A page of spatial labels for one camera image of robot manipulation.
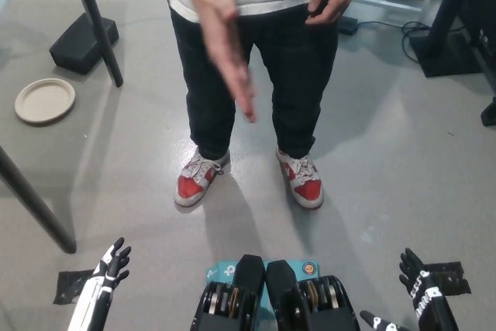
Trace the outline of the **person right hand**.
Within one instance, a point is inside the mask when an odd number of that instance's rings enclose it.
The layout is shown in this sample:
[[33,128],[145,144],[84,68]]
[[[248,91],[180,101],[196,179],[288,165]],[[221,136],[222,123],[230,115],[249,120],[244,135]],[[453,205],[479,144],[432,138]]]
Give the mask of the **person right hand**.
[[192,0],[205,48],[232,98],[249,122],[256,121],[254,89],[237,27],[235,0]]

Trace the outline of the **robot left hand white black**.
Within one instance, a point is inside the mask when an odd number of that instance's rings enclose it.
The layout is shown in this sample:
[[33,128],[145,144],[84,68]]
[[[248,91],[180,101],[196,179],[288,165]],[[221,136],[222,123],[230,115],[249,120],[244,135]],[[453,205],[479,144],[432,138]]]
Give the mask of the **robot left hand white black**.
[[118,238],[105,252],[90,278],[85,282],[75,306],[68,331],[102,331],[105,328],[113,295],[127,279],[131,246],[123,247]]

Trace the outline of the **robot right hand white black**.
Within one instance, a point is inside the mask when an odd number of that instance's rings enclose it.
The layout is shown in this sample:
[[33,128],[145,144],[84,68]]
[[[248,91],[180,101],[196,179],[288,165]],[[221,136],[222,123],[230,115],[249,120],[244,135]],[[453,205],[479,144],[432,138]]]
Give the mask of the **robot right hand white black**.
[[421,259],[406,248],[400,255],[399,281],[412,300],[420,331],[455,331],[459,327],[446,296]]

